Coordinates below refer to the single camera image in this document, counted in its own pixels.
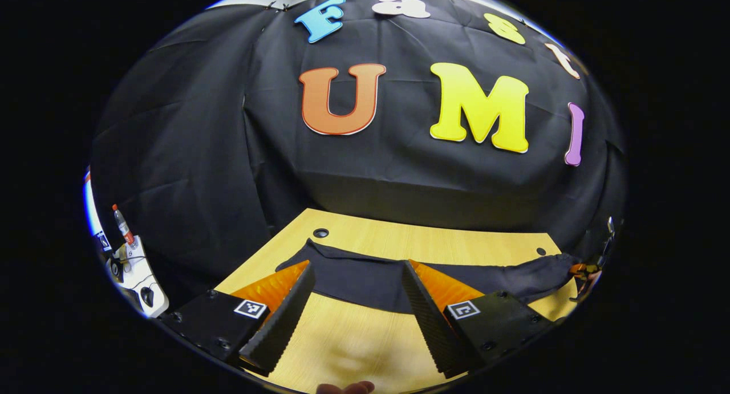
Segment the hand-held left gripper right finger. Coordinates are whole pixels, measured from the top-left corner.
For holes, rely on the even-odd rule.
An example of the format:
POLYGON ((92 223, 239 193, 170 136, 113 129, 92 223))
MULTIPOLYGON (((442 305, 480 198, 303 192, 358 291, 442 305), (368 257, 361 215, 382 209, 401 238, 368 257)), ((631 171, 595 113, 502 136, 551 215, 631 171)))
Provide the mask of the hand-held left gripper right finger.
POLYGON ((482 293, 422 262, 405 262, 402 285, 446 378, 493 367, 557 326, 511 293, 482 293))

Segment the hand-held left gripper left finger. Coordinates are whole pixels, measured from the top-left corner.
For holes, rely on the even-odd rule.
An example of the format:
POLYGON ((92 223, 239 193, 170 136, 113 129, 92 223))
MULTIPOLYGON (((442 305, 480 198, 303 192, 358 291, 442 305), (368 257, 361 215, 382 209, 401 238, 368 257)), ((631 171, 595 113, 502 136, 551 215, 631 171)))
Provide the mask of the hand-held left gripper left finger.
POLYGON ((161 321, 217 360, 268 376, 289 344, 314 284, 314 269, 302 261, 231 294, 209 290, 161 321))

